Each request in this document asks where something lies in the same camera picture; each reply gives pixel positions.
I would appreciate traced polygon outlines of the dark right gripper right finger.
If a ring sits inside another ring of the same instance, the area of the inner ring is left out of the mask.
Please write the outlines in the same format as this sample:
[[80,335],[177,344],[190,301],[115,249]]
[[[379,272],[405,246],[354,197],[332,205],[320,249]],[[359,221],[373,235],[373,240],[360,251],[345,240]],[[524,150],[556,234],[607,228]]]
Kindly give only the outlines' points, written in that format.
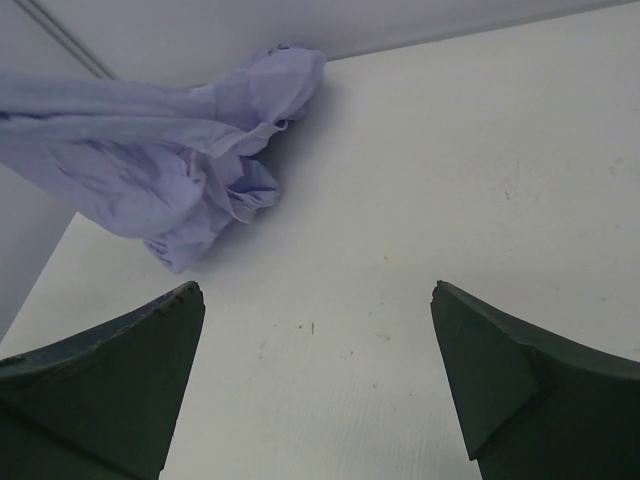
[[466,451],[482,478],[638,478],[638,362],[444,281],[431,313]]

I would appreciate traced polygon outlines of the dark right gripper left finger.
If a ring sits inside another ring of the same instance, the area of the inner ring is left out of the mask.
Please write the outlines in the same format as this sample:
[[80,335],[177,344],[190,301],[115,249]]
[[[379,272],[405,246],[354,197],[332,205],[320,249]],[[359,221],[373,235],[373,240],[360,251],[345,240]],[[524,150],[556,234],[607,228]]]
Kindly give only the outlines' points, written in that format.
[[204,323],[195,282],[1,361],[4,479],[157,479]]

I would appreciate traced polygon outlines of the lilac zip-up jacket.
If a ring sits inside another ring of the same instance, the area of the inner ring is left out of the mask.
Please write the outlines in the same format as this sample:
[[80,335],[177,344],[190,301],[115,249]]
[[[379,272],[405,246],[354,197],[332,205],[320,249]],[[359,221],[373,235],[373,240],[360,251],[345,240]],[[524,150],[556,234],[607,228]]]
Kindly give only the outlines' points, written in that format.
[[272,206],[257,155],[299,119],[326,64],[280,45],[194,88],[1,73],[1,161],[169,271]]

